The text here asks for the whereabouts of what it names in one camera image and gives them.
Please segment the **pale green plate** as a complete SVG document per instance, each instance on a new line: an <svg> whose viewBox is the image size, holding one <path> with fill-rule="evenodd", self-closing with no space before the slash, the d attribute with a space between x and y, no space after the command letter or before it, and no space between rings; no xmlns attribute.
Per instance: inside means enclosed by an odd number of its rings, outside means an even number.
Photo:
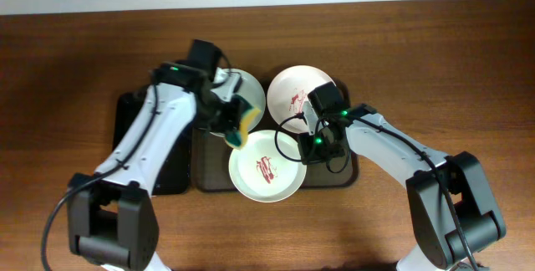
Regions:
<svg viewBox="0 0 535 271"><path fill-rule="evenodd" d="M249 124L247 131L251 132L261 121L266 108L266 95L259 81L251 74L241 69L222 69L216 72L215 83L223 82L230 74L239 73L242 84L237 90L237 94L244 98L250 105L257 107L260 112Z"/></svg>

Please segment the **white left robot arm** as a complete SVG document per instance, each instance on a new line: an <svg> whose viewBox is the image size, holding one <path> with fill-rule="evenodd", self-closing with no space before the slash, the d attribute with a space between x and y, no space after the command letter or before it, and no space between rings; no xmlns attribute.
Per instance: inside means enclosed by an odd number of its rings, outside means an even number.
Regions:
<svg viewBox="0 0 535 271"><path fill-rule="evenodd" d="M183 130L220 133L233 148L247 143L257 109L237 94L240 74L216 82L224 53L194 40L186 59L152 73L145 102L110 156L87 176L77 173L66 194L70 251L107 270L164 270L151 195Z"/></svg>

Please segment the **pink plate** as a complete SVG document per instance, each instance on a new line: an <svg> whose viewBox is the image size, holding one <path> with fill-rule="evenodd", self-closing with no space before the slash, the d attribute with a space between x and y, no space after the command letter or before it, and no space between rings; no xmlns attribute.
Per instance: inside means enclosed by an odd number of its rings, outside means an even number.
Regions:
<svg viewBox="0 0 535 271"><path fill-rule="evenodd" d="M321 69L308 65L286 68L270 83L267 90L267 107L277 124L303 111L308 93L322 84L333 82Z"/></svg>

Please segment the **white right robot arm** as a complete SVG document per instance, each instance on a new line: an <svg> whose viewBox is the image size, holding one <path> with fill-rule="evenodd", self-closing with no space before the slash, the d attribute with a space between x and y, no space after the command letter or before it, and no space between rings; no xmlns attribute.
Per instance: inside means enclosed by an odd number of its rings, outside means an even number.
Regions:
<svg viewBox="0 0 535 271"><path fill-rule="evenodd" d="M397 270L481 270L474 255L506 235L482 164L469 152L451 156L397 130L369 105L351 107L333 83L308 94L298 136L303 164L356 154L406 190L416 246Z"/></svg>

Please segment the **white plate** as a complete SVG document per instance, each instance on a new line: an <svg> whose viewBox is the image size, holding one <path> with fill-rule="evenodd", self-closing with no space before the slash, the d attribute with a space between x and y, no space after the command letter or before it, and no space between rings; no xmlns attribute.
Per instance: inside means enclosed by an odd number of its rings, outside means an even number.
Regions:
<svg viewBox="0 0 535 271"><path fill-rule="evenodd" d="M279 202L292 196L303 184L307 167L296 162L298 143L290 135L259 130L247 144L233 150L229 176L234 187L257 202Z"/></svg>

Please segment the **green yellow sponge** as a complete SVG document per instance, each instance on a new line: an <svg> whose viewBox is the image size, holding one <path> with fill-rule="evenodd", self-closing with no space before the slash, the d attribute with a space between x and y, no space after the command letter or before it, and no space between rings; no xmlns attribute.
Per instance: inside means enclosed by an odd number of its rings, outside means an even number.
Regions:
<svg viewBox="0 0 535 271"><path fill-rule="evenodd" d="M260 109L240 95L233 95L225 105L223 133L228 146L242 149L247 144L249 125L260 114Z"/></svg>

